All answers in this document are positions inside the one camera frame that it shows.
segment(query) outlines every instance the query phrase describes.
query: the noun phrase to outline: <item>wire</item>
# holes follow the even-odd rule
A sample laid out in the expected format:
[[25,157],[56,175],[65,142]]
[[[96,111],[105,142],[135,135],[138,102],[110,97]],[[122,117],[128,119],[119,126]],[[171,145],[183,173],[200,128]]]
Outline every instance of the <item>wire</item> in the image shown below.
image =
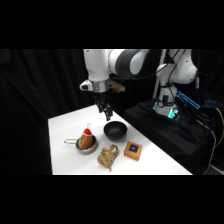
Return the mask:
[[[145,76],[145,77],[142,77],[142,78],[133,78],[133,79],[130,79],[130,80],[127,80],[127,81],[131,81],[131,80],[142,80],[142,79],[147,79],[147,78],[151,78],[153,77],[154,75],[156,75],[157,73],[161,72],[164,68],[166,68],[170,62],[173,61],[173,59],[177,56],[177,54],[180,52],[180,49],[177,50],[177,52],[175,53],[175,55],[167,62],[167,64],[162,68],[160,69],[159,71],[156,71],[155,73],[152,73],[151,75],[149,76]],[[110,77],[111,79],[119,79],[119,80],[123,80],[123,78],[117,78],[117,77]]]
[[223,140],[223,138],[224,138],[224,119],[223,119],[223,116],[222,116],[221,111],[220,111],[218,108],[215,108],[215,109],[219,112],[219,114],[220,114],[220,116],[221,116],[221,119],[222,119],[222,123],[223,123],[223,133],[222,133],[222,137],[221,137],[219,143],[218,143],[218,144],[216,145],[216,147],[215,147],[215,148],[217,148],[217,147],[221,144],[221,142],[222,142],[222,140]]
[[215,137],[215,134],[214,134],[213,131],[211,131],[211,133],[212,133],[212,135],[213,135],[213,137],[214,137],[214,146],[213,146],[213,148],[212,148],[212,154],[211,154],[211,157],[210,157],[210,160],[209,160],[208,169],[205,171],[204,175],[206,175],[206,174],[208,173],[208,171],[209,171],[209,169],[210,169],[210,167],[211,167],[211,163],[212,163],[212,159],[213,159],[213,155],[214,155],[215,147],[216,147],[216,137]]

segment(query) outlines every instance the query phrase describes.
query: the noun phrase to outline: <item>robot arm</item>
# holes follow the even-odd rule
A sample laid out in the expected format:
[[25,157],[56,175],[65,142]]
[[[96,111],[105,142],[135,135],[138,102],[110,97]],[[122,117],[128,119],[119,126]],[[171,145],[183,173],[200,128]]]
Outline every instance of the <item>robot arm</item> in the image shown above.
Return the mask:
[[[170,57],[176,55],[174,64],[161,65],[157,70],[161,88],[155,111],[170,118],[175,116],[173,111],[178,113],[174,103],[177,89],[173,84],[190,84],[197,76],[197,68],[191,57],[192,49],[180,49],[176,54],[177,50],[170,49]],[[105,112],[107,121],[113,116],[108,103],[110,73],[125,80],[138,76],[150,52],[150,49],[84,49],[89,80],[82,83],[80,89],[93,92],[99,112]]]
[[117,74],[125,80],[136,77],[150,53],[150,49],[84,49],[89,79],[80,85],[82,91],[91,91],[99,112],[105,112],[107,121],[113,116],[109,105],[109,75]]

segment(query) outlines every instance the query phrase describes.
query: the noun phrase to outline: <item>green light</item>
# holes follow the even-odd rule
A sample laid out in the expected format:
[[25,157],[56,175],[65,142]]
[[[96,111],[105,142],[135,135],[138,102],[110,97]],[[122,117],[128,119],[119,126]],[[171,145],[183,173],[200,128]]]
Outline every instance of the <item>green light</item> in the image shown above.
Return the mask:
[[154,105],[154,107],[153,107],[153,110],[155,110],[155,109],[156,109],[156,105],[157,105],[157,102],[155,103],[155,105]]
[[170,113],[168,115],[168,118],[173,119],[175,117],[175,113],[173,112],[173,108],[170,110]]

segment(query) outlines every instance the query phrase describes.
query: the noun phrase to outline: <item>table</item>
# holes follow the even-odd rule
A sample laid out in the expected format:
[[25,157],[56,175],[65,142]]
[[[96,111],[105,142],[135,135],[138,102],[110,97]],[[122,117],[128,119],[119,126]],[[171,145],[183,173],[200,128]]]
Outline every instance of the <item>table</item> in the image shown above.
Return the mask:
[[[91,106],[69,114],[49,119],[49,134],[51,159],[54,175],[191,175],[185,168],[169,157],[165,152],[148,140],[123,118],[114,112],[111,121],[121,121],[128,127],[127,139],[123,143],[113,143],[104,135],[106,117],[99,113],[97,106]],[[96,136],[96,150],[85,155],[80,153],[75,145],[66,145],[66,139],[81,137],[88,123],[90,130]],[[124,156],[127,142],[142,145],[139,161]],[[102,148],[116,144],[120,150],[115,159],[112,171],[100,165],[97,158]]]

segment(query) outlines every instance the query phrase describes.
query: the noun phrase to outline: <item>black curtain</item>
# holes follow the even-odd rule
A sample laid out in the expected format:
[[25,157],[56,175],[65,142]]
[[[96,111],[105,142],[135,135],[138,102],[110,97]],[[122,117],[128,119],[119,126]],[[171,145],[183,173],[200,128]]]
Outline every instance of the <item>black curtain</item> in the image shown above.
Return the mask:
[[48,119],[94,104],[82,50],[0,50],[0,173],[52,174]]
[[[152,51],[140,77],[156,71],[160,54]],[[224,49],[203,49],[201,66],[208,91],[224,96]],[[94,104],[79,89],[87,78],[82,49],[0,50],[1,173],[52,173],[47,120]],[[125,93],[111,94],[114,110],[150,100],[155,80],[125,81]]]

